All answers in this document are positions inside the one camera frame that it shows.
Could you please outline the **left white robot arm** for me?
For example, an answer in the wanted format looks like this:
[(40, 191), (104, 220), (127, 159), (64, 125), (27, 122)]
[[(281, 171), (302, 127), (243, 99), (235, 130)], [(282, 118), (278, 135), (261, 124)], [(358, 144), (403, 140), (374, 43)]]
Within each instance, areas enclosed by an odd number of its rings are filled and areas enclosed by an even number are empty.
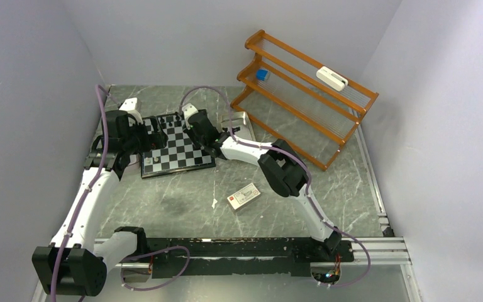
[(47, 246), (37, 247), (32, 263), (46, 294), (97, 296), (108, 272), (129, 257), (139, 262), (151, 251), (142, 227), (121, 226), (95, 245), (101, 214), (120, 183), (132, 155), (167, 146), (156, 116), (111, 110), (101, 117), (102, 133), (84, 162), (77, 196), (61, 228)]

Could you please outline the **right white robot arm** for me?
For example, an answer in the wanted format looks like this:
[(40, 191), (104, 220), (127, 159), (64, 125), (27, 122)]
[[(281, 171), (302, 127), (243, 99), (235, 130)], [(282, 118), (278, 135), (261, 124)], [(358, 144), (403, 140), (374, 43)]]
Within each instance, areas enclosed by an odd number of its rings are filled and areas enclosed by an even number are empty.
[(304, 162), (282, 139), (273, 143), (242, 139), (230, 131), (218, 131), (203, 109), (182, 109), (184, 132), (192, 143), (216, 159), (253, 164), (263, 172), (272, 190), (295, 201), (321, 260), (330, 260), (338, 252), (342, 234), (325, 215), (311, 189), (311, 174)]

